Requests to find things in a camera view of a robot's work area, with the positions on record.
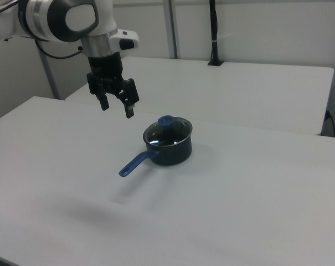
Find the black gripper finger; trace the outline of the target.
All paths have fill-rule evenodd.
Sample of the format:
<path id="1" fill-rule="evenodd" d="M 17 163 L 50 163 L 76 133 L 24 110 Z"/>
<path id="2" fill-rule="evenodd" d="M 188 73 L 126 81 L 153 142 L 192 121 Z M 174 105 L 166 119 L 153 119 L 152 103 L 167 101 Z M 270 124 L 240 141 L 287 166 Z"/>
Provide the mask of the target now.
<path id="1" fill-rule="evenodd" d="M 103 111 L 107 110 L 109 108 L 109 102 L 108 102 L 106 93 L 105 92 L 97 93 L 96 97 L 97 97 L 98 101 L 100 102 L 101 109 Z"/>
<path id="2" fill-rule="evenodd" d="M 118 95 L 118 99 L 122 102 L 125 108 L 125 114 L 128 119 L 134 116 L 134 104 L 131 103 L 131 100 L 129 99 L 128 96 L 125 95 L 125 93 L 120 93 Z"/>

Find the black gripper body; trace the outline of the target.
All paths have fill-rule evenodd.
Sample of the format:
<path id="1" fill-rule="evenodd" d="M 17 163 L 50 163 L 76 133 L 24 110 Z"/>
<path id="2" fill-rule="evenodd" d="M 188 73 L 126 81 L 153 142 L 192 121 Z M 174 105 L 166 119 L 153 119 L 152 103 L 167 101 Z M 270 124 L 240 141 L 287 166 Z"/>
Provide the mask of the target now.
<path id="1" fill-rule="evenodd" d="M 122 77 L 123 66 L 119 52 L 106 57 L 90 57 L 89 64 L 91 72 L 87 74 L 87 81 L 92 95 L 105 92 L 118 98 L 120 93 L 125 93 L 133 104 L 140 100 L 134 80 Z"/>

